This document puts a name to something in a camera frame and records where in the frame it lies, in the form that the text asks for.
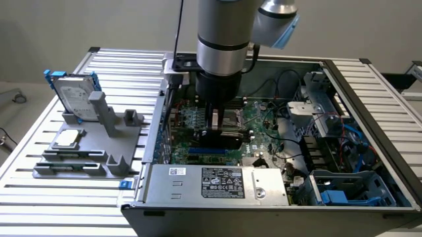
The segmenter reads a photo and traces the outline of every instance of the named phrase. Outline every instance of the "power supply label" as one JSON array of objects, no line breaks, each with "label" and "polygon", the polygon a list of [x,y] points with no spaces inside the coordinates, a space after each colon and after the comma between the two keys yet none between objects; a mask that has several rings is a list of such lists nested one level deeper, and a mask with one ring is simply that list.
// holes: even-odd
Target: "power supply label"
[{"label": "power supply label", "polygon": [[240,168],[204,168],[205,198],[245,198],[244,175]]}]

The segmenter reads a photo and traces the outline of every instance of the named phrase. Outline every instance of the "green circuit board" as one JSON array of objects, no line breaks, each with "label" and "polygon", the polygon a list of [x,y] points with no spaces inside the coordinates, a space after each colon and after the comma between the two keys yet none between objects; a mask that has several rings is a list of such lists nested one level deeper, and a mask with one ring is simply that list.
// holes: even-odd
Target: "green circuit board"
[{"label": "green circuit board", "polygon": [[248,130],[252,133],[252,142],[244,143],[238,150],[228,150],[225,154],[192,154],[190,148],[198,146],[193,130],[204,129],[206,126],[205,109],[186,103],[178,110],[178,126],[173,127],[171,133],[174,164],[242,165],[242,158],[254,158],[260,152],[268,152],[270,144],[274,149],[280,145],[280,141],[265,133],[268,131],[272,136],[280,137],[278,130],[273,130],[272,109],[268,109],[268,103],[257,101],[241,109],[226,110],[224,119],[224,131]]}]

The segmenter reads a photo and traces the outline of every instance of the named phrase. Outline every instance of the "slotted aluminum surface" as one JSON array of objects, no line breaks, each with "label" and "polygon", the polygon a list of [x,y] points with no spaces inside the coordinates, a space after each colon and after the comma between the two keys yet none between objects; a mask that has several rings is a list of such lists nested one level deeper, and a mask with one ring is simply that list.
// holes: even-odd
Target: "slotted aluminum surface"
[{"label": "slotted aluminum surface", "polygon": [[[141,169],[159,83],[163,80],[162,57],[161,52],[102,49],[98,53],[87,54],[75,70],[75,73],[95,71],[99,74],[103,91],[107,94],[106,100],[117,112],[135,108],[146,115],[129,180]],[[344,60],[342,63],[349,68],[360,64],[357,60]],[[366,71],[362,65],[357,67],[362,70],[357,73],[364,75]],[[352,75],[350,78],[360,81],[366,77]],[[131,200],[134,191],[119,191],[118,180],[33,178],[34,165],[41,161],[42,152],[63,123],[62,110],[63,106],[58,98],[54,98],[0,168],[0,236],[135,237],[137,234],[117,207]],[[387,118],[382,122],[391,121],[385,113],[377,114],[378,118]],[[405,114],[396,115],[401,120],[409,119]],[[407,159],[412,158],[417,162],[419,157],[408,156]],[[415,236],[412,233],[399,232],[389,232],[381,236],[399,235]]]},{"label": "slotted aluminum surface", "polygon": [[334,61],[334,64],[422,181],[421,115],[373,65],[362,64],[361,61]]}]

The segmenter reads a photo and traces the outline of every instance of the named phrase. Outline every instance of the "white wall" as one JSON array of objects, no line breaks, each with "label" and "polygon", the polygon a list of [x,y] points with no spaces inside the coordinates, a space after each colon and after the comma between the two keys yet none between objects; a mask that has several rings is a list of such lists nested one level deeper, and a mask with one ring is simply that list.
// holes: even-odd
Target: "white wall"
[{"label": "white wall", "polygon": [[[422,60],[421,0],[297,0],[301,23],[284,51],[369,58],[401,72]],[[0,80],[43,82],[73,71],[90,46],[171,50],[180,0],[0,0]],[[181,50],[197,50],[198,0],[186,0]]]}]

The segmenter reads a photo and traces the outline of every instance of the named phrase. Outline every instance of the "circuit board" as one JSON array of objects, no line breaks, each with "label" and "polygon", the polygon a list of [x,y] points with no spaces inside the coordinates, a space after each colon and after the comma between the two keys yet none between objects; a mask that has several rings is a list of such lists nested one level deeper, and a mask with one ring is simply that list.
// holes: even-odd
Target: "circuit board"
[{"label": "circuit board", "polygon": [[240,109],[230,109],[225,112],[224,131],[246,129],[250,133],[252,142],[244,143],[238,150],[216,151],[205,149],[193,152],[197,141],[189,130],[205,128],[205,109],[185,103],[178,106],[176,126],[173,127],[173,152],[171,163],[174,164],[202,164],[202,165],[253,165],[253,162],[262,157],[268,160],[270,167],[278,167],[273,162],[273,151],[280,148],[281,142],[270,138],[266,132],[280,138],[278,125],[268,108],[269,104],[262,101],[249,103]]}]

